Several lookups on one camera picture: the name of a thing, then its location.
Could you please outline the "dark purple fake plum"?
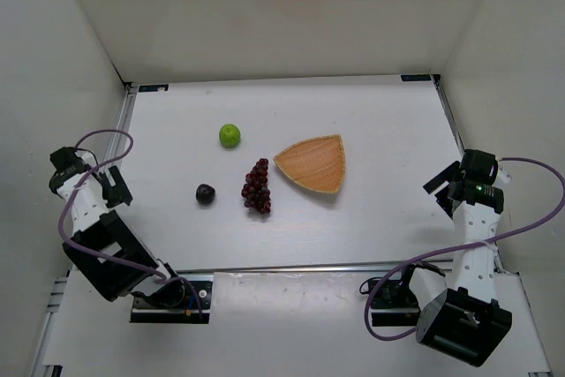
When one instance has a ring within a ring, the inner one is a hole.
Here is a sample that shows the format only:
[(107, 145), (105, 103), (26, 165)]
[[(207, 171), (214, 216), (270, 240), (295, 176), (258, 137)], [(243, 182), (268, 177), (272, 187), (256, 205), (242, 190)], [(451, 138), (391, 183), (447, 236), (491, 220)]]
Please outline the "dark purple fake plum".
[(195, 199), (201, 206), (211, 204), (215, 200), (215, 188), (208, 184), (200, 184), (196, 188)]

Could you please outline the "green fake apple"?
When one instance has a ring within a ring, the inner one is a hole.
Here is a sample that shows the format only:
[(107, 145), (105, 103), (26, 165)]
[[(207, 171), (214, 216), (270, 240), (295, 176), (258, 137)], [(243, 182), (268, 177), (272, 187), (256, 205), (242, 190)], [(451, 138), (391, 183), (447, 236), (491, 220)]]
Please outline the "green fake apple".
[(219, 141), (225, 148), (236, 147), (241, 140), (241, 132), (234, 124), (224, 124), (219, 130)]

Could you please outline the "dark red fake grapes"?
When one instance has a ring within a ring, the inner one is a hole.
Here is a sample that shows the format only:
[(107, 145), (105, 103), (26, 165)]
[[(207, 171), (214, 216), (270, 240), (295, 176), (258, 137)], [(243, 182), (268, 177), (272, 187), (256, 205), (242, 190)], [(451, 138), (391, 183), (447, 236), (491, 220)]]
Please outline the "dark red fake grapes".
[(272, 210), (271, 192), (268, 188), (268, 167), (268, 159), (260, 158), (245, 175), (245, 184), (241, 189), (244, 206), (260, 215), (268, 215)]

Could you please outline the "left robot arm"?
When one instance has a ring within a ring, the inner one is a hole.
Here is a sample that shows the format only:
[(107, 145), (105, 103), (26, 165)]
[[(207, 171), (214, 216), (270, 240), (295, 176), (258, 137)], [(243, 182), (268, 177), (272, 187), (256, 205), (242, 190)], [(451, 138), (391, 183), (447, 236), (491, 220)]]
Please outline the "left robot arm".
[(194, 300), (192, 284), (156, 259), (118, 215), (116, 207), (129, 206), (132, 194), (116, 165), (99, 171), (94, 153), (78, 147), (61, 147), (49, 160), (55, 168), (49, 189), (72, 219), (64, 252), (103, 298), (132, 295), (162, 309)]

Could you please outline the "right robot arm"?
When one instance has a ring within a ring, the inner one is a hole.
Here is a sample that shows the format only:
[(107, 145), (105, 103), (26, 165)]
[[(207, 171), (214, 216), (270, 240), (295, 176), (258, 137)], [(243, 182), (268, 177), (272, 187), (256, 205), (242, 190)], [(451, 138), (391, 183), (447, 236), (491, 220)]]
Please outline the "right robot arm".
[(468, 149), (463, 158), (425, 184), (452, 219), (465, 249), (445, 274), (417, 260), (397, 280), (380, 285), (380, 306), (406, 309), (418, 343), (480, 367), (512, 326), (511, 312), (497, 299), (494, 277), (495, 235), (504, 207), (495, 186), (498, 162), (493, 154)]

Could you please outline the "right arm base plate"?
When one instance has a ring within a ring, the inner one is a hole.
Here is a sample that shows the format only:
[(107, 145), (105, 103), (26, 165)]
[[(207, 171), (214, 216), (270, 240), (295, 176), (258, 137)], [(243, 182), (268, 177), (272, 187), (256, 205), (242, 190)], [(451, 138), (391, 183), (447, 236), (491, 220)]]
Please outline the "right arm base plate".
[(414, 327), (420, 309), (415, 295), (400, 280), (387, 280), (370, 306), (371, 323), (379, 327)]

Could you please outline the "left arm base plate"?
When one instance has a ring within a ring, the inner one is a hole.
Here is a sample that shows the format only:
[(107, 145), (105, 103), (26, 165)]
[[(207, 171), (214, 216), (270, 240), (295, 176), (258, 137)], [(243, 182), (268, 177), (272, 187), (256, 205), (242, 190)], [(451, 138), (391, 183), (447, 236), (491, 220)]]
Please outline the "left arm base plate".
[(132, 301), (130, 323), (136, 324), (208, 324), (213, 300), (212, 274), (182, 274), (187, 283), (173, 282), (147, 297), (136, 295)]

